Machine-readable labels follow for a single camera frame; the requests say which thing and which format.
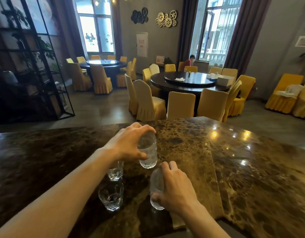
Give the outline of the person's left forearm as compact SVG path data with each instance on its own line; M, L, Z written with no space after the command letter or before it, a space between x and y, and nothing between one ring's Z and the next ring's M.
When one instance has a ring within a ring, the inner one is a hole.
M0 238L67 238L87 200L118 159L100 148L0 228Z

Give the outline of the yellow skirted single chair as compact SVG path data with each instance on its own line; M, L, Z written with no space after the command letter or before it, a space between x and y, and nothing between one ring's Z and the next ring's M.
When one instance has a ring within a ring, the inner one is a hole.
M284 114L289 114L292 111L298 97L287 98L276 95L276 92L285 91L285 89L290 84L301 85L303 79L304 76L302 75L293 75L293 74L282 75L272 95L268 99L265 108L273 111L278 111Z
M301 90L295 106L292 111L292 115L298 118L305 119L305 84L304 88Z

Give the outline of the green leafy plant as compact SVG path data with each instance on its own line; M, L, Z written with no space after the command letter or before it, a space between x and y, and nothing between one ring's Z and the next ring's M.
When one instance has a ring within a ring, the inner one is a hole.
M9 28L11 28L11 29L17 28L17 24L16 24L15 18L13 16L13 12L10 9L9 10L3 9L0 12L1 12L1 14L3 14L6 17ZM17 7L15 7L14 13L17 16L17 19L19 20L20 24L24 24L26 27L25 29L30 30L28 20L24 16L23 12L21 10L19 10ZM12 34L12 37L14 37L17 40L17 44L18 44L19 48L21 50L24 50L23 39L22 39L22 36L20 35L20 32L14 32ZM51 60L55 60L55 55L51 51L45 51L45 50L51 50L51 44L48 42L45 42L40 36L39 36L39 43L40 43L42 49L44 50L44 55Z

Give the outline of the white tissue box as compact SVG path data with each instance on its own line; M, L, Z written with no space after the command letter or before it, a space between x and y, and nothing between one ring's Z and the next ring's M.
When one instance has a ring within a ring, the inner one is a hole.
M236 78L233 76L218 76L216 85L218 86L233 86Z

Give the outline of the dark purple curtain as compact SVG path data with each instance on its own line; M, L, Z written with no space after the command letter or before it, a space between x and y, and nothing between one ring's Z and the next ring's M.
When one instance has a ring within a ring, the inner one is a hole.
M242 0L224 68L245 74L271 0Z
M69 57L85 57L87 52L82 40L75 0L52 0L58 13L59 23Z
M112 9L111 15L112 15L115 54L116 54L116 59L119 60L120 57L123 56L122 28L121 28L119 0L117 1L116 4L111 4L111 9Z
M190 56L194 25L199 0L183 0L181 11L181 25L178 41L177 65Z

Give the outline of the white plastic bag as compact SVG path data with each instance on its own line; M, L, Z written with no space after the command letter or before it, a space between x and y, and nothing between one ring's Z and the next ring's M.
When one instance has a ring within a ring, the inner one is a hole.
M285 91L290 91L295 93L297 96L300 94L300 92L302 91L302 89L304 88L304 86L302 85L298 85L298 84L290 84Z

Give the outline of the gold gear wall decoration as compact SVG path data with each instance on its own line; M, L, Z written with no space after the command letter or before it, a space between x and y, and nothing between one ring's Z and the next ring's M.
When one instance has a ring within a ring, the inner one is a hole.
M178 11L172 10L170 13L164 13L159 12L157 18L155 19L155 23L158 25L158 27L175 27L177 26L177 17L178 17Z

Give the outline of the black gear wall decoration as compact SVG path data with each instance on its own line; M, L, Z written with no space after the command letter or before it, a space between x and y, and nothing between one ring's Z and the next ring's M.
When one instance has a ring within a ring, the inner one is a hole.
M132 15L131 15L131 21L134 24L147 23L148 20L149 20L148 9L146 7L143 7L141 11L133 10Z

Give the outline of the glass turntable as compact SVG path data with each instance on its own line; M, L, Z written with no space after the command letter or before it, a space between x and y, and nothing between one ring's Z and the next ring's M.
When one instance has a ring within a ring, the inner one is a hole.
M120 61L117 60L101 60L101 59L96 59L96 60L88 60L86 61L88 65L101 65L104 67L110 67L110 66L118 66L120 64Z

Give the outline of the group of yellow covered chairs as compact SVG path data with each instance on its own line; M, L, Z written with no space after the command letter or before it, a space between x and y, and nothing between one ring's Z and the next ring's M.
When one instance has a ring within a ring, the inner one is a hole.
M141 121L205 116L217 121L225 122L228 116L242 113L244 103L253 88L256 80L253 77L241 75L228 92L203 89L197 109L195 109L196 96L189 93L169 92L168 102L162 97L162 91L152 85L152 64L142 71L143 81L131 81L125 75L129 95L128 109L132 115ZM166 65L167 72L175 72L174 64Z
M86 92L91 88L97 95L106 95L113 91L111 78L107 77L106 72L101 65L90 65L91 74L93 76L94 84L92 84L90 77L87 75L87 70L82 69L79 64L85 63L86 60L82 57L82 61L75 63L71 58L66 60L66 68L68 75L72 80L72 85L74 91ZM120 61L126 62L126 57L121 57ZM126 78L125 75L130 77L131 81L137 79L136 75L136 62L137 59L134 58L130 62L126 62L127 66L120 69L120 74L116 76L118 88L126 88Z

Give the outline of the person's right hand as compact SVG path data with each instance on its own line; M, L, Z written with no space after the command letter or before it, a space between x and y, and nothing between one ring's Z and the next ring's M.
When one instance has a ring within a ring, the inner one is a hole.
M169 191L169 208L165 209L182 217L183 209L198 201L193 185L182 170L171 172L169 163L163 162L159 168L163 172L164 191Z

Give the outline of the dark round dining table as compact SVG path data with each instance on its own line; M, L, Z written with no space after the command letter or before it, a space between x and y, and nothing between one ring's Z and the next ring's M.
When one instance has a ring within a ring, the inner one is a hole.
M92 84L94 84L93 76L91 74L90 65L88 65L86 62L79 64L79 66L82 69L87 70L87 75L90 77ZM120 74L120 69L125 68L127 66L126 62L120 61L120 64L118 66L110 66L110 67L104 67L104 70L106 72L107 77L111 78L111 83L113 88L117 88L117 78L116 76Z
M159 88L162 91L162 97L166 98L166 102L168 102L168 96L169 92L174 91L174 92L179 92L179 93L189 93L189 94L194 94L196 96L196 101L195 101L195 109L197 109L201 92L203 89L210 89L214 91L223 91L223 92L228 92L231 88L231 86L224 87L224 86L218 86L214 85L212 87L202 87L202 88L189 88L189 87L182 87L174 84L170 84L165 81L164 79L164 73L157 73L151 76L150 81L152 85L156 88Z

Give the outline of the dark round turntable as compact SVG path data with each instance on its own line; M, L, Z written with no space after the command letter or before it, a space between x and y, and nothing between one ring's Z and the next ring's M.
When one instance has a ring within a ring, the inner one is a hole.
M166 82L182 87L189 88L202 88L202 87L212 87L216 84L217 80L209 80L206 78L206 73L195 73L191 72L190 77L188 77L189 72L165 72L164 79ZM185 82L175 81L175 78L185 78Z

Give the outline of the tall clear drinking glass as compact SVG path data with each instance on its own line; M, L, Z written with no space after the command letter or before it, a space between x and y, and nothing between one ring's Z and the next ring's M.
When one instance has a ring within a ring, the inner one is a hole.
M156 210L164 210L158 202L152 200L152 195L154 193L164 192L164 182L163 182L163 172L161 168L155 169L150 176L150 203Z
M147 155L146 160L140 160L139 163L145 169L150 169L156 166L158 161L157 155L157 138L153 132L145 132L137 145L139 151Z

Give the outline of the person's left hand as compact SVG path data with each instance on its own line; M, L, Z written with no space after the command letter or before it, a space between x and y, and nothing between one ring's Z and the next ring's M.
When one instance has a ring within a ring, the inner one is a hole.
M112 160L128 160L128 151L138 149L137 145L141 136L145 132L156 133L156 130L149 125L141 125L138 122L121 129L113 138L111 138L103 149L108 151Z

